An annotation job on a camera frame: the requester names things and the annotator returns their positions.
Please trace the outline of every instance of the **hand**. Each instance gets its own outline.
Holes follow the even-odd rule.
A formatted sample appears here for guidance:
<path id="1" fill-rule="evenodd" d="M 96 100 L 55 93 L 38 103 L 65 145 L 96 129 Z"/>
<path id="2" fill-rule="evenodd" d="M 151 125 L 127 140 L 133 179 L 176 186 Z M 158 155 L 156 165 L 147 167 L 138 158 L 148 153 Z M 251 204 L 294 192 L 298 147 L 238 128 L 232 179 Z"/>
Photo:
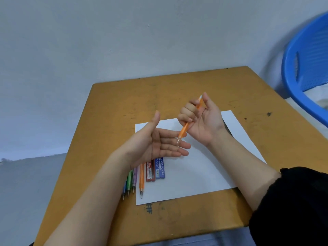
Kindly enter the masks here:
<path id="1" fill-rule="evenodd" d="M 129 162 L 130 169 L 159 157 L 180 157 L 189 154 L 185 150 L 191 148 L 189 143 L 182 142 L 179 147 L 176 145 L 179 131 L 156 128 L 159 119 L 159 111 L 156 111 L 153 119 L 118 149 Z"/>
<path id="2" fill-rule="evenodd" d="M 190 100 L 181 108 L 178 121 L 182 126 L 190 122 L 187 132 L 201 144 L 208 146 L 217 132 L 224 128 L 224 122 L 219 108 L 206 92 L 203 93 L 203 101 L 207 108 L 201 106 L 198 110 L 195 106 L 199 104 L 199 100 Z"/>

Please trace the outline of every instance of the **person's right arm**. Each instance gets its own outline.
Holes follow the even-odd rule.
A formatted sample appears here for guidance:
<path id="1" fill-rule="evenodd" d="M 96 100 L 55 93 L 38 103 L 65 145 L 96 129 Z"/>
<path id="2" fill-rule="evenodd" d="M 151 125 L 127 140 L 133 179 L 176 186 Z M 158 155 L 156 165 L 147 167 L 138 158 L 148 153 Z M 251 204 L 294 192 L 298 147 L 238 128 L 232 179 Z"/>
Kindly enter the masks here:
<path id="1" fill-rule="evenodd" d="M 178 120 L 182 125 L 193 120 L 187 132 L 218 159 L 254 211 L 269 186 L 281 174 L 259 160 L 227 132 L 219 108 L 206 93 L 203 100 L 207 108 L 197 110 L 195 105 L 199 101 L 191 100 L 180 110 Z"/>

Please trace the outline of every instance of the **pen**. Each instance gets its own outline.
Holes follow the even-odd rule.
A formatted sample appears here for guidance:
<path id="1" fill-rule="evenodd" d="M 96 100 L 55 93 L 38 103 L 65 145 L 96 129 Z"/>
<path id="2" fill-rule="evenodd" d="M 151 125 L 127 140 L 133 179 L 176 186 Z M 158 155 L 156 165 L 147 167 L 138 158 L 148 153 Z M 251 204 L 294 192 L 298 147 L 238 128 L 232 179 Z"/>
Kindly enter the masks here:
<path id="1" fill-rule="evenodd" d="M 197 109 L 199 109 L 199 107 L 200 107 L 200 103 L 201 103 L 202 97 L 203 97 L 203 95 L 200 95 L 200 97 L 199 97 L 199 99 L 198 99 L 198 100 L 199 100 L 199 104 L 196 105 L 196 108 L 197 108 Z M 181 132 L 179 133 L 178 141 L 176 142 L 177 145 L 178 145 L 179 142 L 182 140 L 183 135 L 187 132 L 188 127 L 189 127 L 189 122 L 187 122 L 187 123 L 183 126 Z"/>
<path id="2" fill-rule="evenodd" d="M 132 178 L 132 170 L 130 170 L 128 179 L 126 180 L 126 189 L 128 190 L 128 197 L 131 190 L 131 178 Z"/>
<path id="3" fill-rule="evenodd" d="M 140 189 L 140 196 L 142 198 L 143 190 L 145 189 L 145 178 L 144 178 L 144 163 L 140 165 L 140 180 L 139 180 L 139 189 Z"/>
<path id="4" fill-rule="evenodd" d="M 126 190 L 126 181 L 125 181 L 124 187 L 123 187 L 122 200 L 124 200 L 125 190 Z"/>
<path id="5" fill-rule="evenodd" d="M 137 185 L 137 174 L 138 173 L 138 168 L 134 168 L 133 169 L 133 178 L 132 178 L 132 182 L 133 182 L 133 184 L 132 184 L 132 192 L 134 193 L 134 190 L 135 190 L 135 187 L 136 187 L 136 185 Z"/>

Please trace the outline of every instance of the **person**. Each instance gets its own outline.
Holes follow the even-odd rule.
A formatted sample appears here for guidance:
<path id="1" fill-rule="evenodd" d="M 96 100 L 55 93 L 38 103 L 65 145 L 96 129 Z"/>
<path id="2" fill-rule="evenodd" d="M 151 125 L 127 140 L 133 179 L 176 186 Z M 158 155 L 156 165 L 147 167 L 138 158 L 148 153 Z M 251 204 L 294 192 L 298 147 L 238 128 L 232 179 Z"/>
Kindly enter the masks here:
<path id="1" fill-rule="evenodd" d="M 250 232 L 257 245 L 324 245 L 328 231 L 327 175 L 307 168 L 277 172 L 226 130 L 219 108 L 204 93 L 180 110 L 181 125 L 218 159 L 254 211 Z M 90 186 L 46 241 L 46 246 L 107 244 L 111 222 L 130 169 L 158 157 L 187 156 L 179 131 L 156 128 L 160 114 L 115 150 Z"/>

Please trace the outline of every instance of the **brown tabletop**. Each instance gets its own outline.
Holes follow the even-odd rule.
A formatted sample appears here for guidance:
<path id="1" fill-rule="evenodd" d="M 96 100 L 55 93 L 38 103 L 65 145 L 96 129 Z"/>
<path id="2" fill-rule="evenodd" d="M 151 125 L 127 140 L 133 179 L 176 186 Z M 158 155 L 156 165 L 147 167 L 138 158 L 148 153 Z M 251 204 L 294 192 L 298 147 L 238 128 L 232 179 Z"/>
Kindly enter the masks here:
<path id="1" fill-rule="evenodd" d="M 134 125 L 161 112 L 177 117 L 190 98 L 207 91 L 232 110 L 268 165 L 328 173 L 328 140 L 250 68 L 235 67 L 94 84 L 37 235 L 45 243 Z M 237 188 L 135 205 L 120 201 L 108 245 L 131 245 L 247 226 L 252 211 Z"/>

